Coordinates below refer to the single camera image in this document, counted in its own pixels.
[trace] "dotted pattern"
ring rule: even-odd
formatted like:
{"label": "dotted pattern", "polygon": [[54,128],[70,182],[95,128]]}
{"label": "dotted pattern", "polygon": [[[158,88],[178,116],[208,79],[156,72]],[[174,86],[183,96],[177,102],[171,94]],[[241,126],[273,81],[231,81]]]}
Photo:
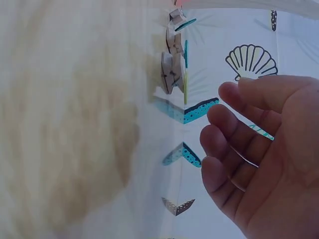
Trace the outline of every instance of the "dotted pattern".
{"label": "dotted pattern", "polygon": [[168,166],[181,157],[184,157],[188,162],[197,168],[201,167],[201,161],[198,156],[187,146],[186,143],[181,143],[172,152],[170,152],[164,159],[162,164]]}
{"label": "dotted pattern", "polygon": [[195,202],[195,199],[188,201],[188,202],[184,203],[183,205],[180,205],[177,208],[176,216],[178,216],[179,214],[181,214],[181,213],[185,212],[187,209],[189,209],[191,207],[191,205],[193,205],[194,202]]}
{"label": "dotted pattern", "polygon": [[159,111],[183,124],[190,123],[200,117],[203,117],[207,114],[209,108],[219,103],[218,98],[213,98],[200,102],[193,107],[183,110],[168,100],[156,96],[154,96],[154,99],[154,104],[159,109]]}
{"label": "dotted pattern", "polygon": [[273,31],[277,29],[277,11],[272,10],[271,13],[271,28]]}
{"label": "dotted pattern", "polygon": [[254,131],[256,131],[257,133],[261,134],[264,137],[267,137],[271,140],[274,140],[275,138],[273,136],[271,136],[270,134],[268,134],[267,132],[263,131],[261,128],[259,128],[258,126],[256,126],[255,124],[252,124],[249,126],[250,128],[252,128]]}
{"label": "dotted pattern", "polygon": [[175,206],[173,203],[171,203],[166,198],[161,198],[161,200],[163,201],[167,210],[169,210],[174,216],[176,216],[177,206]]}
{"label": "dotted pattern", "polygon": [[166,198],[161,198],[161,200],[163,201],[164,206],[167,208],[167,210],[176,217],[188,210],[191,207],[191,205],[193,205],[193,203],[195,202],[195,199],[193,199],[177,207],[175,206],[175,204],[171,203]]}
{"label": "dotted pattern", "polygon": [[197,168],[201,168],[201,161],[197,157],[197,155],[186,145],[186,143],[183,143],[183,157],[190,162],[192,165],[194,165]]}
{"label": "dotted pattern", "polygon": [[209,99],[198,103],[196,106],[188,108],[185,110],[184,115],[184,124],[192,122],[200,117],[203,117],[207,114],[208,110],[213,106],[219,103],[218,98]]}

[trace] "chevron shape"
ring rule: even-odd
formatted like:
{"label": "chevron shape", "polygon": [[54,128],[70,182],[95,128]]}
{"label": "chevron shape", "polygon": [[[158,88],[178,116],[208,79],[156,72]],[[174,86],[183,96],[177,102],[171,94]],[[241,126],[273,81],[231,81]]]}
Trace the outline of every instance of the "chevron shape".
{"label": "chevron shape", "polygon": [[183,124],[190,123],[203,117],[213,105],[219,103],[218,98],[212,98],[184,110],[174,105],[169,100],[165,100],[157,96],[154,96],[154,100],[155,106],[159,109],[159,111]]}
{"label": "chevron shape", "polygon": [[166,198],[161,198],[161,200],[163,201],[166,209],[169,210],[176,217],[182,214],[183,212],[187,211],[195,202],[195,199],[193,199],[177,207],[175,204],[171,203]]}
{"label": "chevron shape", "polygon": [[178,159],[184,157],[188,162],[197,168],[201,167],[201,161],[198,156],[192,151],[185,142],[173,149],[164,159],[162,164],[168,166]]}

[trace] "fingernail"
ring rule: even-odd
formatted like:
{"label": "fingernail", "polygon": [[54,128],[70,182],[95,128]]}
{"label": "fingernail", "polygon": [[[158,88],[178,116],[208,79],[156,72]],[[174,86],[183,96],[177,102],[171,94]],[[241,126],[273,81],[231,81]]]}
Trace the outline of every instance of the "fingernail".
{"label": "fingernail", "polygon": [[239,79],[239,81],[241,81],[241,82],[252,82],[253,79],[250,79],[250,78],[247,78],[247,77],[241,77],[241,78]]}

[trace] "wooden figure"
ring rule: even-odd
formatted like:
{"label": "wooden figure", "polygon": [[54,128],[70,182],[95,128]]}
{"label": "wooden figure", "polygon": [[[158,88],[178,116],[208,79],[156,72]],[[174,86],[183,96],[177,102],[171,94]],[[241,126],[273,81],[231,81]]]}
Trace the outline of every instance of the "wooden figure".
{"label": "wooden figure", "polygon": [[174,85],[174,75],[172,73],[173,56],[167,52],[161,54],[161,78],[166,94],[171,94]]}
{"label": "wooden figure", "polygon": [[181,53],[184,56],[184,50],[181,43],[181,33],[175,35],[175,31],[169,26],[166,29],[166,43],[170,54]]}
{"label": "wooden figure", "polygon": [[166,94],[170,95],[175,86],[178,86],[184,93],[185,60],[181,53],[171,55],[170,53],[162,52],[161,71]]}
{"label": "wooden figure", "polygon": [[169,14],[169,20],[172,21],[174,25],[177,25],[186,21],[186,17],[183,11],[177,8]]}
{"label": "wooden figure", "polygon": [[185,74],[185,59],[181,53],[173,55],[172,72],[174,75],[174,85],[184,93],[184,74]]}

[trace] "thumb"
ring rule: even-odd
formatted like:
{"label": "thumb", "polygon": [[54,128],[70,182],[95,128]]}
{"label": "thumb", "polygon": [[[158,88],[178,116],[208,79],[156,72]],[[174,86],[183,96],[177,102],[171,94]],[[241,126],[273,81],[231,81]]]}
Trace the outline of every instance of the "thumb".
{"label": "thumb", "polygon": [[256,80],[240,78],[238,88],[247,104],[281,113],[290,96],[313,83],[318,81],[310,77],[265,76]]}

